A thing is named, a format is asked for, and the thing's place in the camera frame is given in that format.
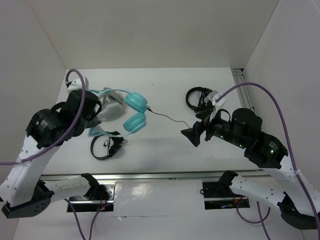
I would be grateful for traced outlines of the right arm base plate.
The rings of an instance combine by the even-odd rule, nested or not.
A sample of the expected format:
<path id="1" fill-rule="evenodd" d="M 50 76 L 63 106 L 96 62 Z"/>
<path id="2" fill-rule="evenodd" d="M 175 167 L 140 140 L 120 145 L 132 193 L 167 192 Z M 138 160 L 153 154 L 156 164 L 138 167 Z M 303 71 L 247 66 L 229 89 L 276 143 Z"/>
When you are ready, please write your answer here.
<path id="1" fill-rule="evenodd" d="M 199 191 L 204 197 L 205 210 L 249 208 L 249 199 L 246 196 L 233 193 L 225 185 L 217 181 L 203 182 Z"/>

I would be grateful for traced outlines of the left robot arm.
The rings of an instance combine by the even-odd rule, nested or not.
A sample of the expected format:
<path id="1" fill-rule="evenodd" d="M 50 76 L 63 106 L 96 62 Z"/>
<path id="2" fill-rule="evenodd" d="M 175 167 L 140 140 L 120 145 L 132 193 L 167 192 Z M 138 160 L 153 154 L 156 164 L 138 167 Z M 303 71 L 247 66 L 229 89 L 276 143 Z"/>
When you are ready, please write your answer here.
<path id="1" fill-rule="evenodd" d="M 78 137 L 97 122 L 96 105 L 98 97 L 94 93 L 78 89 L 71 91 L 65 102 L 33 115 L 26 128 L 17 164 L 0 186 L 0 198 L 4 202 L 1 210 L 6 218 L 34 217 L 51 203 L 74 196 L 92 200 L 104 189 L 89 173 L 56 181 L 40 179 L 62 145 L 54 145 L 55 142 L 61 136 L 65 141 Z"/>

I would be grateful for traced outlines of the teal cat-ear headphones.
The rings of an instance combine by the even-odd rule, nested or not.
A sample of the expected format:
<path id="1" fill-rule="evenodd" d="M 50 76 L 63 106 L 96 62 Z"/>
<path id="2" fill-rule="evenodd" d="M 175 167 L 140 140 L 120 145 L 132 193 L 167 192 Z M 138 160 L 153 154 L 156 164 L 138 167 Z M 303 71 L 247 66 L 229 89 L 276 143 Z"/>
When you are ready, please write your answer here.
<path id="1" fill-rule="evenodd" d="M 120 120 L 124 121 L 124 123 L 122 124 L 123 132 L 120 133 L 120 137 L 123 138 L 137 133 L 147 125 L 146 111 L 148 108 L 148 101 L 146 100 L 146 98 L 134 91 L 115 88 L 110 89 L 119 90 L 124 96 L 124 111 L 115 120 L 101 122 L 97 126 L 91 128 L 88 134 L 90 137 L 97 136 L 98 134 L 115 137 L 115 135 L 111 135 L 110 133 L 108 133 L 115 132 L 114 130 L 106 130 L 103 127 L 106 125 L 106 123 L 112 123 L 111 125 L 114 127 L 116 125 L 116 121 Z M 96 89 L 90 90 L 90 92 L 94 93 L 95 95 L 97 91 L 98 90 Z"/>

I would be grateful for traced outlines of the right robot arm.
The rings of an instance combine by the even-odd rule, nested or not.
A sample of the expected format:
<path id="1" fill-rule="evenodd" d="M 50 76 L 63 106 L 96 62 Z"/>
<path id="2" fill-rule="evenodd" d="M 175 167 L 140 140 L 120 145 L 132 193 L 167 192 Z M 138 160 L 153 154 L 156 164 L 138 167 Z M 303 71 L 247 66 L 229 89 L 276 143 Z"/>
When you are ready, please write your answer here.
<path id="1" fill-rule="evenodd" d="M 247 108 L 236 109 L 229 120 L 218 112 L 213 120 L 197 121 L 181 133 L 198 147 L 201 134 L 205 141 L 217 137 L 244 150 L 244 157 L 270 175 L 282 187 L 274 190 L 250 182 L 227 170 L 219 178 L 218 190 L 223 196 L 244 195 L 274 208 L 290 226 L 299 230 L 317 229 L 320 216 L 320 193 L 303 175 L 294 170 L 290 155 L 281 141 L 261 130 L 263 120 Z"/>

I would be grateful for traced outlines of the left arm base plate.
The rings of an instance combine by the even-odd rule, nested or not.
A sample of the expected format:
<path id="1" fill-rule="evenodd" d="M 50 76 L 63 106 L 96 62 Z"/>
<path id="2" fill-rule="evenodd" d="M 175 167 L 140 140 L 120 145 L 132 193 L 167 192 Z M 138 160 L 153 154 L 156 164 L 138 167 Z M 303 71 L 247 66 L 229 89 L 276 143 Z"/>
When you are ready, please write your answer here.
<path id="1" fill-rule="evenodd" d="M 92 198 L 87 198 L 85 196 L 73 196 L 68 199 L 77 213 L 114 211 L 116 182 L 102 181 L 99 184 L 104 186 L 105 191 L 98 191 L 98 193 Z"/>

